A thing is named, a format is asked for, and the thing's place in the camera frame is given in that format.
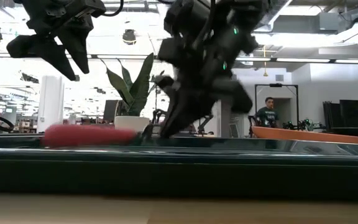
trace potted plant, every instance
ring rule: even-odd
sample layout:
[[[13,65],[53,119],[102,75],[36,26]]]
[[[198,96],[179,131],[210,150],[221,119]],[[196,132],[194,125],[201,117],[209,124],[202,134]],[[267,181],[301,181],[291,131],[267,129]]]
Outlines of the potted plant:
[[[120,108],[116,112],[114,118],[114,125],[116,128],[133,129],[136,131],[143,131],[150,123],[148,118],[140,117],[140,112],[144,109],[147,97],[149,96],[149,80],[152,71],[154,54],[151,53],[143,61],[142,68],[135,82],[132,82],[131,74],[126,69],[121,61],[122,78],[112,72],[106,63],[102,60],[107,69],[110,84],[114,87],[121,97]]]

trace red sponge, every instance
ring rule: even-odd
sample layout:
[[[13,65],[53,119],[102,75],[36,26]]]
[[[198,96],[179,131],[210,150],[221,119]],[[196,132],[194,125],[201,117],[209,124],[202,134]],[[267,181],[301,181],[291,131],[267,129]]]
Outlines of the red sponge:
[[[57,124],[45,130],[42,143],[48,147],[101,146],[127,144],[135,139],[133,130],[101,128],[93,125]]]

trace green leaf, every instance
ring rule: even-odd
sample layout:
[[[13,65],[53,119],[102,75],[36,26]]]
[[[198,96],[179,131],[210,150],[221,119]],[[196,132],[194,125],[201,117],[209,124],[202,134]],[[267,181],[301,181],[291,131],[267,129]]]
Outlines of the green leaf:
[[[127,85],[128,90],[131,89],[132,86],[132,79],[131,79],[131,74],[129,73],[128,69],[126,69],[121,61],[117,58],[119,64],[121,65],[121,72],[122,72],[122,77],[124,78],[124,82]]]
[[[106,63],[103,60],[101,61],[106,66],[107,76],[109,77],[109,81],[112,87],[114,87],[117,90],[119,96],[122,98],[124,103],[126,103],[127,105],[131,105],[134,101],[134,98],[129,93],[125,81],[119,75],[110,71],[110,69],[107,67]]]
[[[116,116],[127,116],[127,107],[128,105],[123,100],[120,100],[117,107]]]
[[[128,115],[130,116],[140,116],[140,112],[144,109],[148,92],[149,92],[149,80],[150,73],[152,71],[154,63],[154,54],[151,53],[143,62],[143,66],[139,72],[138,77],[136,78],[134,84],[129,91],[134,98],[134,101],[129,104]]]

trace computer monitor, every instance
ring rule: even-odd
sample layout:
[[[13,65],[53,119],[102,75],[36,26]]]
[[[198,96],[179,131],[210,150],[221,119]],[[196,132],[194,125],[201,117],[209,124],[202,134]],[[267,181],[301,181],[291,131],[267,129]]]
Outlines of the computer monitor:
[[[345,127],[358,128],[358,100],[340,100]]]
[[[104,105],[103,120],[114,121],[114,118],[121,113],[121,100],[106,100]]]

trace wooden table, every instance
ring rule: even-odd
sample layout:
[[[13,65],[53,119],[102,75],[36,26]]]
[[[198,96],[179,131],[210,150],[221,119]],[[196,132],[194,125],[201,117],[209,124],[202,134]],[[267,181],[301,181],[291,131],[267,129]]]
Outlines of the wooden table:
[[[358,224],[358,205],[0,195],[0,224]]]

